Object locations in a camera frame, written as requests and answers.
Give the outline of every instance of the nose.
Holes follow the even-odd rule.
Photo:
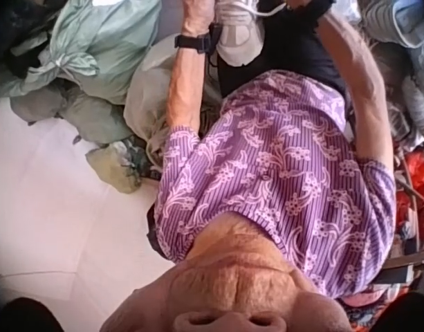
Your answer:
[[[175,332],[286,332],[285,320],[275,313],[247,317],[242,313],[184,313],[175,319]]]

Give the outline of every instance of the purple floral shirt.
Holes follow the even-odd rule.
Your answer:
[[[395,182],[378,161],[355,157],[345,124],[337,91],[270,71],[224,100],[204,139],[172,129],[155,210],[163,252],[182,261],[214,217],[236,212],[322,294],[360,292],[393,241]]]

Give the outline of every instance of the floor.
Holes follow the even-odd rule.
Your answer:
[[[163,0],[158,40],[179,31],[180,1]],[[0,298],[38,299],[66,332],[95,332],[133,289],[171,264],[148,244],[157,183],[132,195],[104,184],[63,120],[29,127],[0,101]]]

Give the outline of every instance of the neck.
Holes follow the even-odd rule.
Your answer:
[[[239,257],[243,261],[267,266],[291,276],[301,290],[316,293],[314,284],[292,263],[255,223],[233,212],[215,218],[195,239],[187,260],[193,264],[211,264],[223,257]]]
[[[263,230],[233,212],[224,213],[212,220],[195,239],[187,259],[230,252],[259,254],[284,261],[282,253]]]

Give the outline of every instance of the shoe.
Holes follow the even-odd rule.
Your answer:
[[[270,12],[259,12],[259,0],[217,0],[215,14],[223,30],[216,50],[230,66],[251,63],[264,46],[264,26],[258,17],[270,17],[286,7],[283,3]]]

